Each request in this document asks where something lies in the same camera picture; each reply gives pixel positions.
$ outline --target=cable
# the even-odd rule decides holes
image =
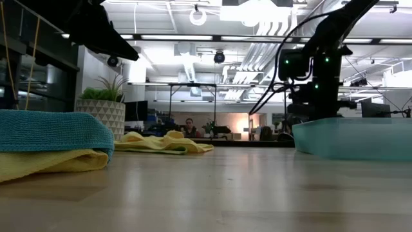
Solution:
[[[310,59],[309,74],[308,74],[305,78],[299,79],[299,78],[295,77],[295,79],[296,79],[297,81],[306,81],[306,80],[309,79],[310,76],[312,75],[313,70],[314,70],[314,58]]]
[[[405,108],[406,104],[407,104],[411,99],[412,99],[412,97],[410,97],[410,98],[405,102],[405,104],[404,104],[403,107],[402,107],[402,112],[404,111],[404,108]]]
[[[32,68],[30,69],[30,77],[28,79],[26,108],[24,110],[28,109],[28,100],[30,98],[30,86],[32,83],[33,69],[34,69],[34,63],[35,63],[35,58],[36,58],[36,48],[37,48],[37,38],[39,37],[39,27],[40,27],[40,17],[37,16],[36,34],[34,35],[33,62],[32,62]]]
[[[137,29],[136,29],[136,7],[137,7],[137,3],[135,4],[135,8],[133,9],[133,22],[135,23],[135,34],[137,34]]]
[[[210,10],[205,10],[206,11],[206,13],[209,13],[209,14],[212,14],[212,15],[217,15],[217,16],[220,16],[220,14],[218,14],[218,13],[214,13],[214,12],[211,12]]]
[[[4,4],[3,1],[0,1],[0,4],[1,4],[1,19],[2,19],[2,22],[3,22],[3,35],[5,36],[8,76],[10,78],[10,83],[12,85],[14,101],[17,102],[17,96],[15,94],[15,89],[14,89],[14,80],[13,80],[12,67],[10,66],[10,56],[8,55],[8,44],[7,44],[7,35],[6,35],[6,20],[5,20],[5,10],[4,10],[4,6],[3,6],[3,4]]]
[[[358,69],[356,69],[356,68],[354,67],[354,65],[349,61],[349,59],[348,59],[347,57],[345,57],[345,59],[348,61],[348,63],[350,64],[350,66],[352,66],[352,68],[353,68],[356,72],[359,73],[359,75],[360,75],[361,77],[365,78],[365,76],[363,76],[363,75],[361,74],[361,72],[358,71]],[[390,102],[392,105],[394,105],[399,111],[402,111],[402,110],[400,110],[400,108],[399,108],[397,105],[395,105],[393,102],[391,102],[391,100],[389,100],[387,97],[385,97],[385,95],[383,95],[383,94],[378,90],[377,87],[373,86],[366,78],[365,78],[365,80],[366,80],[366,82],[368,82],[368,84],[369,84],[370,86],[372,86],[373,89],[375,89],[379,94],[381,94],[383,98],[385,98],[388,102]]]
[[[184,12],[184,11],[192,11],[192,10],[193,10],[193,8],[190,8],[190,9],[174,9],[174,10],[171,10],[171,9],[170,9],[170,10],[168,10],[168,9],[157,8],[157,7],[152,6],[152,5],[150,5],[150,4],[142,4],[142,3],[140,3],[139,5],[140,5],[140,6],[146,6],[146,7],[155,9],[155,10],[161,10],[161,11]]]
[[[275,85],[284,85],[285,86],[285,83],[281,83],[281,82],[276,82],[276,83],[274,83]],[[262,109],[262,107],[264,107],[264,105],[276,94],[276,93],[281,93],[281,92],[283,92],[283,91],[286,91],[288,88],[285,88],[285,87],[280,87],[280,88],[278,88],[276,91],[274,91],[268,98],[266,98],[266,100],[256,109],[256,110],[254,110],[254,111],[250,111],[249,112],[249,115],[253,115],[253,114],[255,114],[255,113],[257,113],[260,109]],[[263,98],[261,97],[258,101],[257,101],[257,104],[255,104],[255,106],[256,105],[258,105],[261,101],[263,100]]]
[[[319,14],[319,15],[316,15],[316,16],[312,16],[312,17],[310,17],[310,18],[308,18],[308,19],[300,22],[293,30],[291,30],[291,31],[287,34],[287,36],[283,39],[282,43],[281,43],[281,44],[279,45],[279,47],[277,48],[277,52],[276,52],[276,54],[275,54],[274,75],[273,75],[272,80],[270,81],[269,88],[268,88],[268,90],[261,96],[261,98],[258,100],[258,102],[253,106],[253,108],[250,110],[250,112],[249,112],[250,115],[253,115],[253,114],[255,114],[256,112],[258,112],[258,110],[255,110],[256,107],[260,104],[261,99],[263,99],[263,98],[266,97],[266,95],[268,94],[268,92],[269,92],[270,90],[272,90],[272,91],[274,92],[274,93],[272,94],[272,96],[273,96],[273,95],[275,94],[275,92],[276,92],[276,91],[273,89],[273,87],[274,87],[274,85],[275,85],[275,78],[276,78],[276,75],[277,75],[277,66],[278,66],[278,62],[279,62],[279,54],[280,54],[280,51],[281,51],[281,49],[282,49],[282,46],[286,43],[286,40],[287,40],[298,28],[300,28],[301,26],[303,26],[305,23],[307,23],[307,22],[309,22],[309,21],[311,21],[311,20],[320,18],[320,17],[324,17],[324,16],[327,16],[327,15],[330,15],[330,14],[336,12],[336,11],[338,11],[338,10],[334,10],[334,11],[327,12],[327,13],[324,13],[324,14]]]

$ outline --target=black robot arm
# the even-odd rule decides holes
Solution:
[[[301,50],[282,50],[279,58],[279,78],[302,81],[307,72],[311,82],[300,84],[289,97],[288,112],[304,115],[310,120],[336,117],[339,108],[356,108],[354,102],[337,100],[343,55],[352,52],[340,47],[355,23],[379,0],[352,0],[328,15],[316,28],[314,36]]]

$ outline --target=microfiber cloth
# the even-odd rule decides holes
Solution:
[[[0,182],[106,166],[113,133],[87,113],[0,110]]]
[[[92,149],[0,153],[0,182],[32,173],[77,172],[102,169],[109,156]]]
[[[0,152],[114,150],[113,133],[88,113],[0,110]]]
[[[185,139],[183,133],[178,131],[169,131],[164,137],[143,137],[136,132],[129,132],[121,138],[120,142],[115,141],[116,151],[185,155],[205,153],[212,149],[212,145],[197,144],[190,139]]]

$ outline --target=woman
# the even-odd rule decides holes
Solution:
[[[186,138],[200,138],[200,132],[193,126],[193,119],[186,119],[186,126],[182,128],[182,132],[185,132]]]

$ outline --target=computer monitor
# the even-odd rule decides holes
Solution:
[[[387,104],[376,104],[369,102],[362,102],[362,117],[391,117],[391,106]]]
[[[126,122],[146,121],[147,120],[147,101],[125,102],[126,105]]]

